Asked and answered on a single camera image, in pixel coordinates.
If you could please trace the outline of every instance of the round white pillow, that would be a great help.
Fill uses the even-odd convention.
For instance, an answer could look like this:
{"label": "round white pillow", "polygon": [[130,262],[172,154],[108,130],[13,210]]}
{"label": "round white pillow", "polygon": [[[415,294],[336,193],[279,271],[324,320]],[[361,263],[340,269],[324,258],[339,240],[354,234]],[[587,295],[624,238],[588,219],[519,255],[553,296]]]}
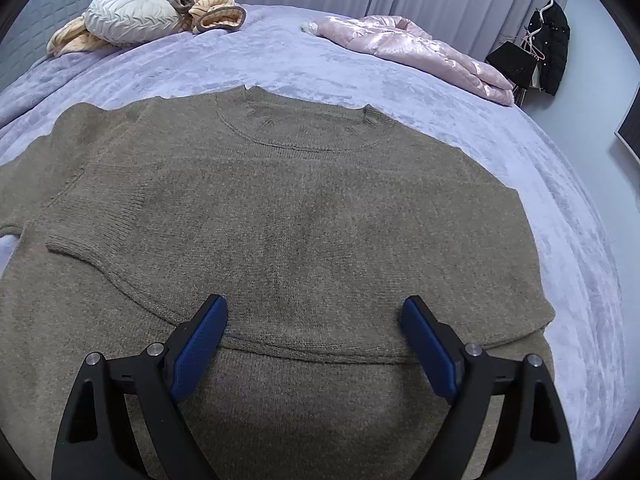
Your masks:
{"label": "round white pillow", "polygon": [[180,29],[182,19],[168,0],[93,0],[84,26],[117,46],[147,43]]}

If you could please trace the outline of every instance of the hanging coat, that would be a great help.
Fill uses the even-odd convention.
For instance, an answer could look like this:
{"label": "hanging coat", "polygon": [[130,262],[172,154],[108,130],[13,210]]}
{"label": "hanging coat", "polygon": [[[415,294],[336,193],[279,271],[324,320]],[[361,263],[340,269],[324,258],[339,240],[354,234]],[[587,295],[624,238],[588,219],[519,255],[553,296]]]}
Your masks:
{"label": "hanging coat", "polygon": [[[551,95],[556,95],[569,50],[570,29],[562,7],[554,3],[543,11],[542,30],[533,38],[534,46],[545,55],[540,61],[540,88]],[[529,20],[529,32],[540,28],[540,13],[534,12]]]}

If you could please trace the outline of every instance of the clothes hanger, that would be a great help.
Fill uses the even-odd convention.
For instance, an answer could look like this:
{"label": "clothes hanger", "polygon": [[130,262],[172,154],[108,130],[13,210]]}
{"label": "clothes hanger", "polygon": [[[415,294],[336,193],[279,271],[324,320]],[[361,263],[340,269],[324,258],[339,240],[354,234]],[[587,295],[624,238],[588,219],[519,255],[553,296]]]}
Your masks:
{"label": "clothes hanger", "polygon": [[548,5],[542,7],[542,9],[538,9],[538,13],[540,14],[540,28],[538,30],[534,30],[533,32],[528,32],[527,34],[524,35],[524,38],[522,39],[524,50],[529,52],[532,56],[537,57],[538,60],[545,59],[545,56],[533,45],[533,38],[537,33],[539,33],[542,30],[542,25],[543,23],[545,23],[545,19],[542,13],[545,12],[545,10],[553,7],[553,5],[554,5],[554,0],[550,0]]}

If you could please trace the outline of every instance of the sweater sleeve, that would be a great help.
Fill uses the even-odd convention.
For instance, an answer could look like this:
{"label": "sweater sleeve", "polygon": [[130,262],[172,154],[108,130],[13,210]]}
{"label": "sweater sleeve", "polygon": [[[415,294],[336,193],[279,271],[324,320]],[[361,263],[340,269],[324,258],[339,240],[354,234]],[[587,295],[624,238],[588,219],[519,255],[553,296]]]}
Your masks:
{"label": "sweater sleeve", "polygon": [[101,150],[135,122],[147,101],[117,110],[87,103],[60,115],[50,135],[35,139],[17,158],[0,166],[0,236],[20,235]]}

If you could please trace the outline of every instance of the blue gripper pad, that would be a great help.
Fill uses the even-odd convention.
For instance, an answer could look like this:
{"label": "blue gripper pad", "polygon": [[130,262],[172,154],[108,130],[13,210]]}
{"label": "blue gripper pad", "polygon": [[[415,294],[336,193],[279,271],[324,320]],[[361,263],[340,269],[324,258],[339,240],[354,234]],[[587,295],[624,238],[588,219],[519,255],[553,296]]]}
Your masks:
{"label": "blue gripper pad", "polygon": [[174,382],[169,390],[176,402],[184,400],[196,389],[222,338],[227,317],[226,299],[219,296],[176,358]]}
{"label": "blue gripper pad", "polygon": [[411,298],[402,305],[400,321],[434,393],[452,404],[458,394],[454,363]]}

